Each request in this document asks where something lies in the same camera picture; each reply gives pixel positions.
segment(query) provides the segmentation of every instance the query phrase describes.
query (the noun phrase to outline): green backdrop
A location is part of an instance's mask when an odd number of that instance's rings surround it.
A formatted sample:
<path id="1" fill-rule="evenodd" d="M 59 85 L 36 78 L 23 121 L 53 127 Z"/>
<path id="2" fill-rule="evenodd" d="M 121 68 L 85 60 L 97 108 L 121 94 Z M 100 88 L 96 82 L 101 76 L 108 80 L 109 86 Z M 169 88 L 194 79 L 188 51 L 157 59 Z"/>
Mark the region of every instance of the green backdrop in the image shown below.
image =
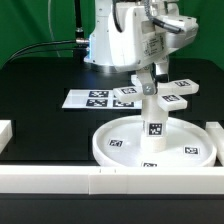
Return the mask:
<path id="1" fill-rule="evenodd" d="M 74 39 L 74 1 L 51 1 L 51 21 L 55 39 Z M 224 69 L 224 1 L 180 0 L 178 5 L 181 14 L 198 19 L 200 30 L 192 45 L 174 53 L 172 57 L 209 59 Z M 94 0 L 81 0 L 81 6 L 87 37 L 94 29 Z M 0 30 L 0 65 L 20 48 L 51 41 L 48 0 L 0 0 Z M 57 56 L 56 53 L 39 55 Z M 72 53 L 63 52 L 61 56 L 72 56 Z"/>

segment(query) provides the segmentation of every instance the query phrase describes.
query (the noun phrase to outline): black tabletop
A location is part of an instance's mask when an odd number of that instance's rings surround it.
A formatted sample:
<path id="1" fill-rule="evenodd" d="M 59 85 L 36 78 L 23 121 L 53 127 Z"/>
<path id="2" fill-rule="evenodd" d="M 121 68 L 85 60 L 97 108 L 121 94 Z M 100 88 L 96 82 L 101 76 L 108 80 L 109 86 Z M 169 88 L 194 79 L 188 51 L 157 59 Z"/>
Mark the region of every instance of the black tabletop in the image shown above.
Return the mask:
<path id="1" fill-rule="evenodd" d="M 200 59 L 170 61 L 170 81 L 191 79 L 200 91 L 170 116 L 205 127 L 224 120 L 224 72 Z M 0 164 L 97 165 L 92 136 L 102 124 L 140 110 L 64 110 L 70 89 L 131 85 L 130 74 L 94 72 L 72 58 L 17 60 L 0 71 L 0 120 L 13 138 Z M 2 195 L 0 223 L 223 223 L 223 196 Z"/>
<path id="2" fill-rule="evenodd" d="M 17 60 L 0 71 L 0 119 L 13 122 L 14 137 L 0 163 L 95 164 L 92 136 L 107 121 L 140 110 L 62 109 L 70 89 L 107 89 L 131 85 L 131 75 L 94 72 L 69 58 Z M 201 127 L 224 120 L 224 72 L 199 59 L 170 62 L 170 80 L 191 79 L 200 91 L 184 96 L 188 108 L 170 116 Z"/>

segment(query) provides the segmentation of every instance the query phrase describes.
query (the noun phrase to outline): black cable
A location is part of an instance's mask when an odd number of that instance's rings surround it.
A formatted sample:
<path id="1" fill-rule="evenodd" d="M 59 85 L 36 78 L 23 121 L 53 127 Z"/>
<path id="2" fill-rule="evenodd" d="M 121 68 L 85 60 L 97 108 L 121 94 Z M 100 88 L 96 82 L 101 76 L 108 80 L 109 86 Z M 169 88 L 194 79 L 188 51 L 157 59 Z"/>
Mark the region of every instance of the black cable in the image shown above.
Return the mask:
<path id="1" fill-rule="evenodd" d="M 23 52 L 20 54 L 17 54 L 13 57 L 10 57 L 2 66 L 2 69 L 9 64 L 10 62 L 12 62 L 13 60 L 17 59 L 18 57 L 22 57 L 28 54 L 35 54 L 35 53 L 45 53 L 45 52 L 55 52 L 55 51 L 74 51 L 74 50 L 81 50 L 84 51 L 86 50 L 86 48 L 80 48 L 80 47 L 74 47 L 74 48 L 62 48 L 62 49 L 50 49 L 50 50 L 39 50 L 39 51 L 29 51 L 29 52 Z"/>
<path id="2" fill-rule="evenodd" d="M 75 18 L 76 18 L 76 38 L 84 37 L 84 31 L 82 28 L 82 15 L 80 0 L 74 0 L 75 5 Z"/>
<path id="3" fill-rule="evenodd" d="M 118 22 L 118 18 L 117 18 L 117 0 L 113 0 L 112 3 L 113 3 L 112 14 L 113 14 L 113 19 L 114 19 L 114 25 L 115 25 L 117 31 L 122 33 L 122 29 L 121 29 L 121 26 L 120 26 L 120 24 Z"/>
<path id="4" fill-rule="evenodd" d="M 156 26 L 159 26 L 159 27 L 161 27 L 163 29 L 166 29 L 168 32 L 175 33 L 175 34 L 178 34 L 178 33 L 180 33 L 182 31 L 181 28 L 173 26 L 173 25 L 170 25 L 168 23 L 164 23 L 163 21 L 161 21 L 161 20 L 155 18 L 154 16 L 152 16 L 151 13 L 150 13 L 149 0 L 144 0 L 144 6 L 145 6 L 146 16 Z"/>
<path id="5" fill-rule="evenodd" d="M 10 56 L 10 58 L 16 56 L 17 54 L 23 53 L 25 51 L 28 51 L 30 49 L 37 48 L 37 47 L 53 46 L 53 45 L 63 45 L 63 44 L 75 44 L 75 43 L 76 43 L 75 40 L 62 40 L 62 41 L 53 41 L 53 42 L 45 42 L 45 43 L 33 44 L 33 45 L 24 47 L 24 48 L 16 51 L 13 55 Z"/>

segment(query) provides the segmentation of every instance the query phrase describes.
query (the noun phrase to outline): printed marker sheet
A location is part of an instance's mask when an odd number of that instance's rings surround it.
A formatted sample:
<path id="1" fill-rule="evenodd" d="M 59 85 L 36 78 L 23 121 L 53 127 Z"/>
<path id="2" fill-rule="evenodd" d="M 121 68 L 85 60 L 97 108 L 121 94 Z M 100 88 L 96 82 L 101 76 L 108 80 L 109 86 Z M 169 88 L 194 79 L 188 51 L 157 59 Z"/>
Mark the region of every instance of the printed marker sheet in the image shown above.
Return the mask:
<path id="1" fill-rule="evenodd" d="M 122 103 L 113 90 L 70 90 L 62 106 L 64 109 L 141 109 L 142 102 Z"/>

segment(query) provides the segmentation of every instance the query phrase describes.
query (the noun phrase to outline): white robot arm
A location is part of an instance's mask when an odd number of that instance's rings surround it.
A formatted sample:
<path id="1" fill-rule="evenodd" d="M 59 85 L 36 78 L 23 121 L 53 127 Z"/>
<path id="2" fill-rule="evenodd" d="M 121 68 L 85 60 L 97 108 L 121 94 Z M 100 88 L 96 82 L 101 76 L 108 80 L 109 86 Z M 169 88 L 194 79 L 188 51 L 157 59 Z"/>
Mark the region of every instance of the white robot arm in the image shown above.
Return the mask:
<path id="1" fill-rule="evenodd" d="M 193 42 L 198 30 L 196 19 L 171 14 L 175 5 L 169 11 L 166 3 L 144 0 L 116 4 L 116 12 L 109 16 L 109 43 L 118 71 L 140 70 Z"/>

